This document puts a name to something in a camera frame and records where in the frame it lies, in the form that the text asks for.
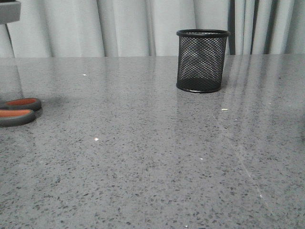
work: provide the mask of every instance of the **quartz countertop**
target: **quartz countertop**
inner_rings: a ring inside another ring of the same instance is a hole
[[[305,55],[226,56],[222,88],[177,57],[0,59],[2,229],[305,228]]]

